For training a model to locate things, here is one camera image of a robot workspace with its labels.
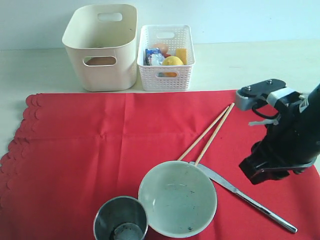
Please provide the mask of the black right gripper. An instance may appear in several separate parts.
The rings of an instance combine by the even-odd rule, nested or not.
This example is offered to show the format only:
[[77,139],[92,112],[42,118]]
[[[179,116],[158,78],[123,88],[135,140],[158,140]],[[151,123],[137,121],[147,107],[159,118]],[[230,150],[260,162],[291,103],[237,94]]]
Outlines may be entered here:
[[[239,168],[253,185],[278,181],[304,172],[320,154],[320,88],[299,100],[285,104],[276,101],[277,110],[266,117],[266,135],[251,148]],[[252,107],[256,115],[257,104]]]

